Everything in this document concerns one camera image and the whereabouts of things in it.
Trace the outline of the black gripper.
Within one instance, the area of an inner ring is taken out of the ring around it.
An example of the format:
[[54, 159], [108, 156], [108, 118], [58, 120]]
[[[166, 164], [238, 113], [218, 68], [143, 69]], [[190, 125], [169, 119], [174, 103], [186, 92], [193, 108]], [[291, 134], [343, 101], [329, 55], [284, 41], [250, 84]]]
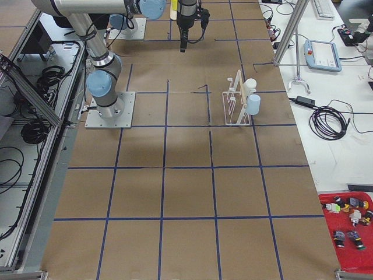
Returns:
[[188, 44], [189, 29], [194, 25], [194, 15], [185, 16], [177, 13], [177, 25], [180, 32], [180, 52], [185, 53]]

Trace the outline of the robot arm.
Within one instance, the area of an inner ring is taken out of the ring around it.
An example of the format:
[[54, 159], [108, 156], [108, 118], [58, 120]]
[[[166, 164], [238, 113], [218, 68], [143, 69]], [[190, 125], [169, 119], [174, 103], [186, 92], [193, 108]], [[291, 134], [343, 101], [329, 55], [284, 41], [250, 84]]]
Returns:
[[123, 14], [126, 20], [133, 15], [158, 19], [164, 13], [166, 1], [33, 1], [36, 8], [52, 16], [67, 18], [76, 35], [86, 43], [95, 71], [87, 80], [87, 88], [96, 102], [102, 118], [114, 118], [122, 114], [124, 102], [115, 92], [121, 73], [121, 60], [109, 51], [90, 14]]
[[109, 23], [112, 28], [117, 30], [133, 30], [135, 28], [135, 24], [132, 19], [123, 14], [110, 14]]

